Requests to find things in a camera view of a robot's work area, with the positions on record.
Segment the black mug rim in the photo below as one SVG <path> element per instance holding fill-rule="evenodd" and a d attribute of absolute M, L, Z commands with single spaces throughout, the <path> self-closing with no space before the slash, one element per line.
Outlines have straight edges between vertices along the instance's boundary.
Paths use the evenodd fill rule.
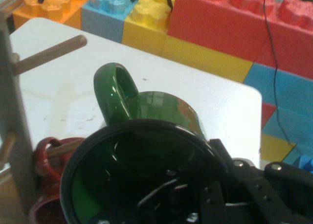
<path fill-rule="evenodd" d="M 198 147 L 198 149 L 207 153 L 208 156 L 220 167 L 221 172 L 229 172 L 227 164 L 217 150 L 212 148 L 204 139 L 175 123 L 156 119 L 135 119 L 112 126 L 105 126 L 91 134 L 82 142 L 82 144 L 72 154 L 63 171 L 60 185 L 60 201 L 64 216 L 69 224 L 81 224 L 74 209 L 72 194 L 71 192 L 68 192 L 72 188 L 73 177 L 80 161 L 83 159 L 86 153 L 88 153 L 101 141 L 131 130 L 162 130 L 180 134 L 181 136 L 185 137 L 186 140 L 192 141 L 193 144 Z"/>

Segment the blue foam block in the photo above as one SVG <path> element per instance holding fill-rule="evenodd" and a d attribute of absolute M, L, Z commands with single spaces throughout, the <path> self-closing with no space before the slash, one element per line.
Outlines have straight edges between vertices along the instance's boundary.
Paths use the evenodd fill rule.
<path fill-rule="evenodd" d="M 299 155 L 313 157 L 313 118 L 281 107 L 278 110 L 280 122 L 289 140 L 297 144 L 286 159 L 289 157 L 290 161 L 295 160 Z M 270 117 L 262 132 L 286 140 L 277 123 L 277 110 Z"/>
<path fill-rule="evenodd" d="M 274 105 L 274 74 L 272 67 L 254 63 L 244 84 L 255 87 L 264 102 Z M 313 80 L 278 70 L 276 93 L 279 107 L 313 117 Z"/>
<path fill-rule="evenodd" d="M 82 30 L 122 43 L 124 20 L 136 2 L 89 0 L 82 7 Z"/>

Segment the dark green mug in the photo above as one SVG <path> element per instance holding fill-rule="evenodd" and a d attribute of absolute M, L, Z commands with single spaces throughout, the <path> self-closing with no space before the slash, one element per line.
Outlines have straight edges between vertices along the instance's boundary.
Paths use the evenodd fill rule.
<path fill-rule="evenodd" d="M 188 184 L 192 195 L 197 181 L 223 181 L 227 173 L 221 153 L 184 127 L 128 120 L 98 130 L 75 150 L 62 175 L 61 205 L 69 224 L 149 224 L 145 214 L 154 206 L 138 205 L 158 187 L 165 188 L 167 180 L 178 187 Z M 172 224 L 172 218 L 197 208 L 189 200 L 182 205 L 156 223 Z"/>
<path fill-rule="evenodd" d="M 165 120 L 204 137 L 202 124 L 191 106 L 180 98 L 158 91 L 138 92 L 124 66 L 105 64 L 94 75 L 94 92 L 107 125 L 130 119 Z"/>
<path fill-rule="evenodd" d="M 187 182 L 192 193 L 201 178 L 224 179 L 228 173 L 183 100 L 157 91 L 139 93 L 117 63 L 96 72 L 94 90 L 108 126 L 84 140 L 63 172 L 60 196 L 69 224 L 150 223 L 144 214 L 150 205 L 138 204 L 165 180 L 177 179 L 177 186 Z M 194 203 L 189 204 L 175 216 L 192 212 Z M 172 215 L 166 217 L 157 223 L 171 223 Z"/>

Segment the mug handle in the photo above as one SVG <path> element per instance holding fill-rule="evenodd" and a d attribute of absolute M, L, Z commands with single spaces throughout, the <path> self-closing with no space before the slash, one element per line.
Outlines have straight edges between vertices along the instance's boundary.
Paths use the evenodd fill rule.
<path fill-rule="evenodd" d="M 65 143 L 72 142 L 78 139 L 83 139 L 80 137 L 71 137 L 71 138 L 65 138 L 62 140 L 58 140 L 54 137 L 46 137 L 42 139 L 34 152 L 34 159 L 35 159 L 35 168 L 37 173 L 43 177 L 44 179 L 48 179 L 49 181 L 55 181 L 60 182 L 62 171 L 57 171 L 52 168 L 52 166 L 49 163 L 48 160 L 48 154 L 47 154 L 47 148 L 49 144 L 51 144 L 51 147 L 58 147 Z M 65 155 L 61 155 L 60 159 L 62 160 L 62 163 L 65 164 L 65 160 L 68 159 L 70 156 L 70 153 L 67 153 Z"/>
<path fill-rule="evenodd" d="M 138 89 L 126 68 L 118 63 L 105 64 L 93 79 L 94 92 L 107 125 L 132 119 L 127 100 L 138 95 Z"/>

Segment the foam building block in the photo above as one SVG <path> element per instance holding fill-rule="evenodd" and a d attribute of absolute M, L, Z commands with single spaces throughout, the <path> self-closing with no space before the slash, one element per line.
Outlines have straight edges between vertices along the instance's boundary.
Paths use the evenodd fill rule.
<path fill-rule="evenodd" d="M 295 143 L 289 145 L 286 140 L 262 134 L 261 159 L 266 161 L 282 161 L 295 147 Z"/>
<path fill-rule="evenodd" d="M 170 14 L 166 0 L 139 0 L 125 19 L 122 43 L 161 56 Z"/>
<path fill-rule="evenodd" d="M 299 158 L 298 168 L 306 170 L 313 174 L 313 158 L 302 155 Z"/>
<path fill-rule="evenodd" d="M 313 3 L 266 0 L 279 68 L 313 79 Z M 263 0 L 176 0 L 168 35 L 274 67 Z"/>
<path fill-rule="evenodd" d="M 274 68 L 254 63 L 244 84 L 255 87 L 261 92 L 263 101 L 274 105 L 274 74 Z M 313 80 L 278 70 L 276 95 L 279 107 L 313 117 Z"/>
<path fill-rule="evenodd" d="M 82 7 L 82 30 L 122 43 L 124 20 L 135 2 L 89 0 Z"/>
<path fill-rule="evenodd" d="M 167 36 L 164 58 L 242 83 L 252 62 Z"/>
<path fill-rule="evenodd" d="M 266 0 L 268 17 L 275 0 Z M 175 0 L 168 35 L 254 62 L 268 37 L 263 0 Z"/>
<path fill-rule="evenodd" d="M 269 20 L 279 68 L 313 79 L 313 3 L 284 0 Z M 269 39 L 255 62 L 275 67 Z"/>
<path fill-rule="evenodd" d="M 31 18 L 43 17 L 81 29 L 81 6 L 88 0 L 23 0 L 24 5 L 13 12 L 16 28 Z"/>
<path fill-rule="evenodd" d="M 276 107 L 272 104 L 262 102 L 262 119 L 261 119 L 261 129 L 265 126 L 269 118 L 273 115 Z"/>
<path fill-rule="evenodd" d="M 297 144 L 296 148 L 305 155 L 313 154 L 313 118 L 278 107 L 280 123 L 291 142 Z M 277 110 L 267 121 L 262 132 L 283 140 L 283 134 L 277 122 Z"/>

